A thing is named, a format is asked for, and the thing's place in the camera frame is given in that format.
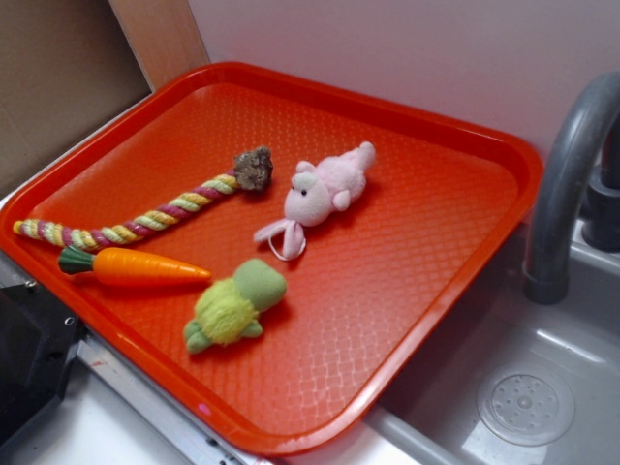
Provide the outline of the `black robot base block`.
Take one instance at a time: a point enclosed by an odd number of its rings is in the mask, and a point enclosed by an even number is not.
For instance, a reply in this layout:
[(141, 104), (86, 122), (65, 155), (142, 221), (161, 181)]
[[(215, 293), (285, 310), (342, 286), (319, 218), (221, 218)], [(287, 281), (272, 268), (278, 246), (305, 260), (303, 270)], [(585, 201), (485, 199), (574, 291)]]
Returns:
[(45, 286), (1, 290), (1, 451), (64, 399), (83, 324)]

